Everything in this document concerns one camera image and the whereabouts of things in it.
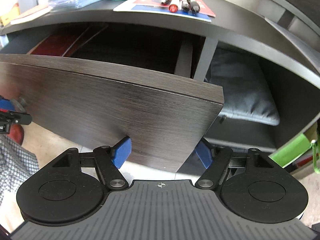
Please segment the dark wood drawer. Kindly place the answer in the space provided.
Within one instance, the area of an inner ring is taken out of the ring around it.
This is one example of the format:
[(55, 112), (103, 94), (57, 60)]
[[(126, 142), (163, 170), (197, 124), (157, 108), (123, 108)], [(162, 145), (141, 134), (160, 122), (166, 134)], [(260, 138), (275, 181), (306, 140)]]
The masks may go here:
[(3, 54), (1, 86), (33, 121), (87, 148), (130, 137), (129, 161), (177, 171), (224, 104), (221, 86), (121, 64)]

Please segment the dark blue cushion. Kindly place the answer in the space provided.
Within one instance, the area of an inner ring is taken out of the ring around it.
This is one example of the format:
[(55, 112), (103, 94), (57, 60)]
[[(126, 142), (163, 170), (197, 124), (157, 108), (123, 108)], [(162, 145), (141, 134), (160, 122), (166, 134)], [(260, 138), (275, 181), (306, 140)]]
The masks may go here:
[(217, 48), (204, 80), (223, 88), (219, 116), (277, 126), (280, 117), (258, 58)]

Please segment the red round stool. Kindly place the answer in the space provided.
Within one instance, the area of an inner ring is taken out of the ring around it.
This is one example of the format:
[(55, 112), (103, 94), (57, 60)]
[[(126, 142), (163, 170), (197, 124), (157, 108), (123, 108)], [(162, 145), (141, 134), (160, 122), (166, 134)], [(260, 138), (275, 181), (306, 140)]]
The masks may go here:
[(10, 133), (7, 136), (17, 144), (22, 145), (24, 139), (24, 129), (21, 125), (12, 124)]

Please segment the green paper bag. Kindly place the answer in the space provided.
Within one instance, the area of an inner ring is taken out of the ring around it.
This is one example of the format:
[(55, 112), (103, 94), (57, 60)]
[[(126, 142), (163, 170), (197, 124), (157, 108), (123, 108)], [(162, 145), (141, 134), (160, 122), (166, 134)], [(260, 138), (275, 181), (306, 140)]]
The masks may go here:
[(310, 148), (310, 140), (302, 133), (286, 146), (283, 146), (281, 149), (269, 155), (269, 158), (282, 168), (285, 168), (301, 157)]

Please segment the red certificate folder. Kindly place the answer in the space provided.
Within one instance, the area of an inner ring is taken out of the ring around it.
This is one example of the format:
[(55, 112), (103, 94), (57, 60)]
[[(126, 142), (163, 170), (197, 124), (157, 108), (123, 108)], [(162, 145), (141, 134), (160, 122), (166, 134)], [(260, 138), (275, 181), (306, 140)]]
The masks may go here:
[(102, 30), (102, 27), (95, 26), (75, 26), (59, 29), (38, 43), (28, 54), (71, 57)]

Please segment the black marker pen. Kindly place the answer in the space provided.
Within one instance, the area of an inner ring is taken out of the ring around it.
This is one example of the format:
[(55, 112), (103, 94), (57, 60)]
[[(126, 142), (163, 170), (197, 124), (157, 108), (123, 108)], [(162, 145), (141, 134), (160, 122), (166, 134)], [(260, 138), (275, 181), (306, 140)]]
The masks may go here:
[(189, 3), (189, 7), (191, 9), (191, 12), (196, 15), (200, 12), (200, 5), (197, 3), (196, 0), (187, 0)]

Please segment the grey checkered cloth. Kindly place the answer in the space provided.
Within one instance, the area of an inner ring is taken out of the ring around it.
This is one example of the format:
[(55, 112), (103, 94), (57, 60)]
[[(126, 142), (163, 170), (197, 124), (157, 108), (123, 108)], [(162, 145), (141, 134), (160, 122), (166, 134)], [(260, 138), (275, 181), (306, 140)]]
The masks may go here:
[(3, 134), (0, 154), (2, 203), (6, 193), (17, 192), (20, 185), (39, 170), (39, 163), (35, 154)]

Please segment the red blue booklet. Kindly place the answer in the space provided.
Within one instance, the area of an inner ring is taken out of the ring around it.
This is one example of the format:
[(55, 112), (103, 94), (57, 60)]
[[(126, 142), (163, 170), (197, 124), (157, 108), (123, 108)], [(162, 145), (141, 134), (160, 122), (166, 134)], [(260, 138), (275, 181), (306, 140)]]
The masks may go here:
[(216, 14), (203, 0), (127, 0), (114, 12), (142, 12), (192, 18), (211, 22)]

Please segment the red cap marker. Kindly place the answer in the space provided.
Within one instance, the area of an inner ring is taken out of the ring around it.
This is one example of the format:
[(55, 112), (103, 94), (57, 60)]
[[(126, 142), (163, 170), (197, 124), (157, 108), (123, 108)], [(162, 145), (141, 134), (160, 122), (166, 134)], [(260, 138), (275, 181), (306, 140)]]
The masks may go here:
[(172, 13), (176, 13), (181, 8), (181, 0), (171, 0), (170, 5), (168, 7), (169, 11)]

